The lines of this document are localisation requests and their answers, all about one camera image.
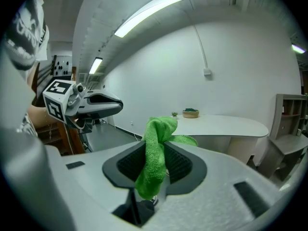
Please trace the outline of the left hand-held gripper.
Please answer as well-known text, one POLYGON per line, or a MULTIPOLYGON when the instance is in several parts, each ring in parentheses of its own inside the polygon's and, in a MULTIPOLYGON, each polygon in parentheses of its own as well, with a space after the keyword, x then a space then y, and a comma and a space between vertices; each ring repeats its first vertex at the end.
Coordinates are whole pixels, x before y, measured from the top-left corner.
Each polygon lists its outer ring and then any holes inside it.
POLYGON ((72 129, 91 129, 93 121, 116 115, 123 102, 105 90, 88 90, 81 83, 54 80, 43 91, 48 114, 72 129))

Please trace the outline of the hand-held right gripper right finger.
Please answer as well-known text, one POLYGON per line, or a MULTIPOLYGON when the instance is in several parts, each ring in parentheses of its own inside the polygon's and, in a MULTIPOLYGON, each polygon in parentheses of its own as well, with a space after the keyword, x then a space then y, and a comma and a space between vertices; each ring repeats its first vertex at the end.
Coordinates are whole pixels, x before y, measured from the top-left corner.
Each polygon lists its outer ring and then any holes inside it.
POLYGON ((170 184, 166 195, 189 194, 206 178, 207 166, 200 157, 171 142, 164 144, 165 164, 170 184))

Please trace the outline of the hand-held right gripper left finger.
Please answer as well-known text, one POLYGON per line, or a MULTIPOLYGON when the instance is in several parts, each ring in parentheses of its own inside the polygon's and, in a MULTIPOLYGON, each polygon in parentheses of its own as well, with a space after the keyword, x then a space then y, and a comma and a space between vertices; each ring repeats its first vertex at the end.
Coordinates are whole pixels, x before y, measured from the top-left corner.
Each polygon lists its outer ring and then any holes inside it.
POLYGON ((104 176, 118 188, 133 189, 145 165, 146 143, 141 141, 103 163, 104 176))

